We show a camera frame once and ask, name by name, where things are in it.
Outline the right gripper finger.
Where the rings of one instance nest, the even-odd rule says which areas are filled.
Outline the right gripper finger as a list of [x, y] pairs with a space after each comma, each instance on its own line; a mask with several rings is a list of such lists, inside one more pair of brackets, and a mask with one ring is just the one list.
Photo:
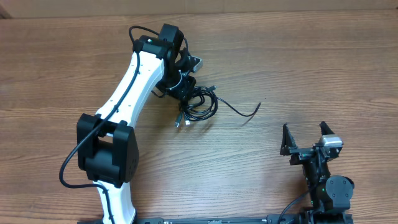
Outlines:
[[293, 150], [298, 149], [287, 123], [282, 127], [282, 143], [280, 147], [281, 156], [289, 156], [292, 154]]
[[322, 121], [322, 122], [320, 123], [320, 129], [321, 129], [322, 136], [324, 136], [324, 135], [333, 135], [333, 134], [335, 134], [335, 133], [330, 129], [330, 127], [327, 125], [327, 123], [326, 123], [325, 121]]

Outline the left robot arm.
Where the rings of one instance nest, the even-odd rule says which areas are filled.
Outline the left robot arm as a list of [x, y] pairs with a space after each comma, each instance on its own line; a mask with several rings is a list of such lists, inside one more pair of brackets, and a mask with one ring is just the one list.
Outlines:
[[128, 69], [109, 100], [94, 115], [77, 122], [78, 166], [100, 194], [104, 215], [99, 223], [134, 223], [136, 210], [130, 181], [137, 169], [135, 136], [138, 117], [154, 88], [180, 101], [192, 95], [195, 79], [189, 74], [202, 65], [192, 57], [183, 32], [164, 24], [160, 32], [132, 39]]

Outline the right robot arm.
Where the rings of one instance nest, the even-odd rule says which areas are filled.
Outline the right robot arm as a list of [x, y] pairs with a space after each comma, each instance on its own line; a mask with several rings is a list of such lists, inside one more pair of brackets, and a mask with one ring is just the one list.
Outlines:
[[343, 140], [326, 122], [320, 123], [321, 137], [308, 148], [299, 148], [288, 125], [282, 127], [280, 155], [290, 156], [290, 165], [300, 165], [308, 190], [290, 202], [278, 216], [278, 223], [353, 223], [350, 200], [354, 182], [331, 175], [328, 163], [339, 157]]

